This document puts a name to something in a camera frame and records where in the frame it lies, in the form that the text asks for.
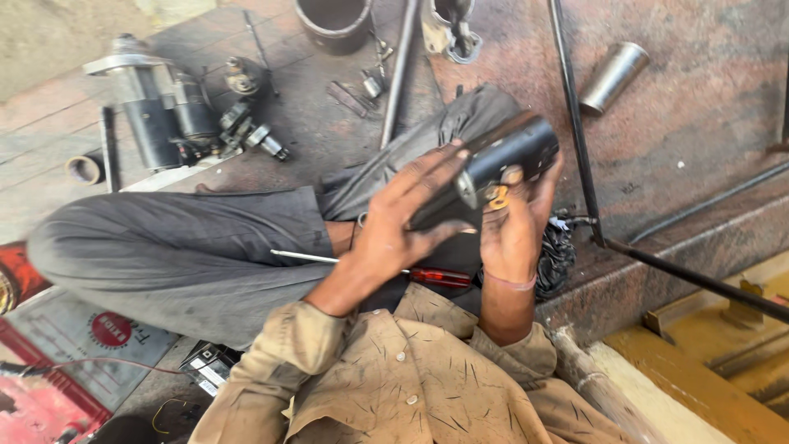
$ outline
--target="metal cylinder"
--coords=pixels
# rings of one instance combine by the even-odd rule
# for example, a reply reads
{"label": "metal cylinder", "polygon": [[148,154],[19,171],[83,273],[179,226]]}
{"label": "metal cylinder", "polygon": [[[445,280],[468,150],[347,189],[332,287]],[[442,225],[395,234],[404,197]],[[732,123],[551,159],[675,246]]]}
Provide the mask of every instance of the metal cylinder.
{"label": "metal cylinder", "polygon": [[372,27],[372,0],[296,0],[296,14],[307,38],[331,55],[355,52]]}
{"label": "metal cylinder", "polygon": [[581,92],[581,110],[596,117],[603,115],[648,64],[649,55],[635,43],[611,46]]}
{"label": "metal cylinder", "polygon": [[454,184],[460,198],[478,209],[491,200],[487,192],[500,184],[508,166],[520,165],[525,179],[550,168],[559,152],[559,139],[547,120],[524,111],[473,139],[466,148],[473,156]]}

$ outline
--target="battery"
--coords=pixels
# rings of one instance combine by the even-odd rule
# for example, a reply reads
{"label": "battery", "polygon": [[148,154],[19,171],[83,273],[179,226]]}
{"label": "battery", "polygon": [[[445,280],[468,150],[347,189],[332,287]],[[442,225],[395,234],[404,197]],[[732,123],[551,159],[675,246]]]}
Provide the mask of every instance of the battery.
{"label": "battery", "polygon": [[227,382],[230,369],[241,359],[241,353],[225,345],[198,341],[191,352],[181,362],[180,371],[188,371],[187,375],[201,389],[212,397],[216,397],[219,387]]}

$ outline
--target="metal tube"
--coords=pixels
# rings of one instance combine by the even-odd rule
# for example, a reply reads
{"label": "metal tube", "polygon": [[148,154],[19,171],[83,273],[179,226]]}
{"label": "metal tube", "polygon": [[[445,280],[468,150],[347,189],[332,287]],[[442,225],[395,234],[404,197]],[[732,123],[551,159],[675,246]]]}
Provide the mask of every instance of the metal tube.
{"label": "metal tube", "polygon": [[778,319],[779,321],[789,323],[789,307],[774,303],[757,296],[753,293],[746,292],[737,287],[732,287],[720,280],[712,279],[701,273],[688,270],[676,264],[672,264],[663,259],[647,254],[643,251],[636,250],[633,247],[612,239],[605,239],[606,246],[613,251],[616,251],[626,256],[630,256],[637,261],[643,262],[646,265],[655,267],[658,270],[678,277],[693,285],[697,285],[705,290],[726,297],[728,299],[743,303],[748,307],[758,310],[761,313],[767,314],[771,318]]}
{"label": "metal tube", "polygon": [[400,30],[400,42],[398,43],[397,60],[394,62],[394,72],[389,85],[389,99],[387,108],[383,115],[383,129],[381,131],[380,149],[386,148],[392,135],[395,132],[397,122],[397,110],[400,104],[400,92],[402,91],[403,78],[406,75],[406,63],[411,49],[411,38],[413,37],[413,24],[417,20],[417,10],[419,0],[408,0],[406,4],[406,14],[402,18],[402,29]]}
{"label": "metal tube", "polygon": [[115,149],[115,126],[112,108],[100,107],[99,129],[101,131],[101,153],[104,158],[104,180],[107,181],[107,193],[117,193],[118,185],[118,152]]}
{"label": "metal tube", "polygon": [[630,241],[630,243],[636,243],[639,240],[641,240],[641,239],[643,239],[643,238],[645,238],[645,237],[647,237],[649,235],[652,235],[652,234],[654,234],[654,233],[656,233],[656,232],[658,232],[658,231],[660,231],[660,230],[662,230],[662,229],[664,229],[664,228],[666,228],[666,227],[668,227],[670,225],[676,224],[677,222],[679,222],[682,219],[685,219],[688,216],[691,216],[691,215],[693,215],[695,213],[700,212],[702,209],[705,209],[705,208],[707,208],[709,206],[715,205],[716,203],[718,203],[718,202],[720,202],[720,201],[722,201],[722,200],[724,200],[726,198],[729,198],[729,197],[739,193],[740,191],[744,191],[744,190],[749,189],[752,186],[758,185],[759,183],[762,183],[765,180],[770,179],[773,176],[776,176],[776,175],[778,175],[780,173],[783,173],[786,170],[789,170],[789,162],[785,162],[785,163],[783,163],[781,165],[772,167],[772,168],[768,169],[767,171],[765,171],[765,172],[759,174],[758,176],[754,177],[753,179],[748,180],[747,182],[743,182],[743,183],[735,186],[734,188],[731,188],[730,190],[726,190],[723,193],[719,193],[719,194],[713,196],[712,198],[707,199],[706,201],[703,201],[702,203],[696,204],[696,205],[694,205],[694,206],[692,206],[692,207],[690,207],[688,209],[684,209],[683,211],[680,211],[679,213],[675,214],[674,216],[671,216],[668,219],[666,219],[666,220],[664,220],[664,221],[662,221],[662,222],[660,222],[660,223],[658,223],[658,224],[656,224],[656,225],[654,225],[654,226],[652,226],[650,228],[647,228],[646,230],[644,230],[644,231],[638,233],[637,235],[635,235],[633,237],[633,239]]}
{"label": "metal tube", "polygon": [[783,130],[781,131],[781,141],[789,144],[789,65],[787,65],[787,89],[783,97]]}
{"label": "metal tube", "polygon": [[596,117],[603,115],[648,64],[649,55],[637,44],[621,42],[612,45],[581,91],[581,109]]}
{"label": "metal tube", "polygon": [[556,43],[556,51],[559,53],[559,61],[562,70],[562,86],[564,87],[564,98],[567,102],[567,110],[570,112],[570,125],[573,130],[573,141],[575,142],[575,156],[578,160],[578,174],[581,176],[581,188],[584,191],[586,212],[595,222],[592,224],[594,241],[598,246],[605,247],[603,238],[603,226],[600,223],[600,210],[597,208],[597,196],[594,191],[594,180],[592,168],[589,166],[589,153],[586,150],[586,138],[584,137],[584,126],[581,123],[581,111],[578,108],[578,95],[575,92],[575,77],[573,66],[567,47],[564,44],[562,6],[559,0],[548,0],[551,8],[551,23],[553,24],[553,36]]}

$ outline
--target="metal rod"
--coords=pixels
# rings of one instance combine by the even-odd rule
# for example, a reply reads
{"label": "metal rod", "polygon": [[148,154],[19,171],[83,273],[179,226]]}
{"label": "metal rod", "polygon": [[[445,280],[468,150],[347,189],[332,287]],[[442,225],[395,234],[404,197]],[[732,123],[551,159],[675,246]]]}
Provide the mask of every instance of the metal rod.
{"label": "metal rod", "polygon": [[400,104],[400,92],[402,82],[406,76],[406,63],[411,49],[411,38],[413,37],[413,24],[417,19],[419,0],[408,0],[406,13],[402,17],[402,29],[400,30],[400,41],[398,43],[397,60],[394,62],[392,80],[389,84],[389,99],[387,108],[383,115],[383,129],[381,131],[380,149],[386,148],[392,135],[395,133],[395,123],[397,122],[397,110]]}
{"label": "metal rod", "polygon": [[260,59],[260,63],[264,65],[263,68],[268,71],[268,79],[271,82],[271,89],[273,90],[275,96],[279,96],[277,84],[274,82],[274,71],[272,71],[268,66],[268,60],[266,60],[266,51],[263,50],[263,45],[260,44],[260,39],[257,37],[257,32],[255,32],[255,27],[252,26],[252,19],[249,18],[249,11],[246,9],[244,9],[244,20],[247,24],[247,31],[249,31],[249,33],[252,34],[253,39],[255,39],[257,57]]}
{"label": "metal rod", "polygon": [[376,26],[376,15],[372,13],[370,10],[370,21],[372,22],[372,37],[376,41],[376,57],[378,58],[378,70],[381,74],[381,88],[387,88],[387,71],[386,68],[383,67],[383,46],[381,43],[383,40],[378,38],[378,27]]}
{"label": "metal rod", "polygon": [[781,130],[781,141],[789,144],[789,65],[787,65],[787,89],[783,97],[783,129]]}
{"label": "metal rod", "polygon": [[[305,259],[307,261],[315,261],[315,262],[327,262],[330,264],[336,264],[340,262],[337,258],[326,258],[324,256],[316,256],[314,254],[304,254],[304,253],[294,253],[293,251],[282,251],[282,250],[270,250],[271,254],[277,256],[286,256],[288,258],[296,258],[296,259]],[[411,274],[411,270],[400,270],[400,273],[403,274]]]}
{"label": "metal rod", "polygon": [[789,307],[774,303],[771,300],[764,299],[753,293],[733,287],[720,280],[712,279],[711,277],[707,277],[701,273],[696,273],[679,265],[664,261],[663,259],[652,256],[651,254],[636,250],[629,245],[621,243],[620,241],[605,239],[605,243],[606,246],[613,251],[625,254],[626,256],[629,256],[637,261],[643,262],[646,265],[664,271],[686,282],[690,282],[691,284],[697,285],[701,288],[704,288],[705,290],[709,290],[731,300],[743,303],[748,307],[760,311],[761,313],[767,314],[771,318],[789,323]]}
{"label": "metal rod", "polygon": [[706,201],[703,201],[702,203],[694,205],[694,206],[692,206],[692,207],[690,207],[688,209],[684,209],[684,210],[680,211],[679,213],[675,214],[674,216],[671,216],[668,219],[666,219],[666,220],[664,220],[664,221],[662,221],[662,222],[660,222],[660,223],[658,223],[658,224],[656,224],[656,225],[654,225],[654,226],[652,226],[650,228],[647,228],[646,230],[644,230],[644,231],[638,233],[637,235],[635,235],[633,237],[633,239],[630,241],[630,243],[636,243],[639,240],[641,240],[641,239],[643,239],[643,238],[645,238],[645,237],[647,237],[649,235],[652,235],[652,234],[654,234],[654,233],[656,233],[656,232],[658,232],[658,231],[660,231],[660,230],[662,230],[662,229],[664,229],[664,228],[666,228],[666,227],[668,227],[670,225],[673,225],[673,224],[679,222],[680,220],[685,219],[688,216],[691,216],[691,215],[693,215],[695,213],[700,212],[702,209],[705,209],[705,208],[707,208],[709,206],[715,205],[716,203],[718,203],[718,202],[720,202],[720,201],[722,201],[722,200],[724,200],[726,198],[729,198],[729,197],[739,193],[740,191],[747,190],[750,187],[755,186],[755,185],[757,185],[759,183],[762,183],[765,180],[770,179],[771,177],[776,176],[776,175],[778,175],[780,173],[783,173],[786,170],[789,170],[789,162],[785,162],[785,163],[783,163],[781,165],[772,167],[772,168],[768,169],[767,171],[765,171],[765,172],[759,174],[758,176],[754,177],[751,180],[743,182],[743,183],[735,186],[734,188],[731,188],[730,190],[724,191],[723,193],[719,193],[719,194],[713,196],[712,198],[707,199]]}
{"label": "metal rod", "polygon": [[573,66],[564,43],[562,6],[559,4],[559,0],[548,0],[548,4],[551,8],[553,36],[556,43],[556,51],[559,53],[559,61],[562,70],[564,98],[567,102],[567,110],[570,112],[570,126],[573,130],[575,157],[578,159],[578,174],[581,176],[581,187],[584,191],[586,212],[590,218],[596,220],[596,222],[592,224],[592,233],[595,243],[598,246],[605,247],[603,226],[600,223],[600,210],[597,208],[597,197],[594,191],[592,168],[589,166],[589,153],[586,149],[584,126],[581,122],[581,110],[578,108],[578,94],[575,90]]}
{"label": "metal rod", "polygon": [[115,125],[112,108],[99,107],[99,131],[101,131],[101,153],[104,158],[104,180],[107,182],[107,193],[117,193],[118,184],[118,152],[115,149]]}

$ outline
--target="screwdriver shaft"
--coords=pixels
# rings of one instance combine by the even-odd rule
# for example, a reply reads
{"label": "screwdriver shaft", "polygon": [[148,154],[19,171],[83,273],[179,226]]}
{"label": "screwdriver shaft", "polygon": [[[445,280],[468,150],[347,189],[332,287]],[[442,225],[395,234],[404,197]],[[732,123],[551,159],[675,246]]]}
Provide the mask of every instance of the screwdriver shaft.
{"label": "screwdriver shaft", "polygon": [[[337,258],[325,258],[324,256],[316,256],[314,254],[294,253],[293,251],[271,250],[271,254],[275,254],[277,256],[286,256],[288,258],[306,259],[308,261],[315,261],[315,262],[328,262],[331,264],[336,264],[337,262],[340,262],[340,260]],[[411,271],[404,269],[401,270],[400,273],[411,274]]]}

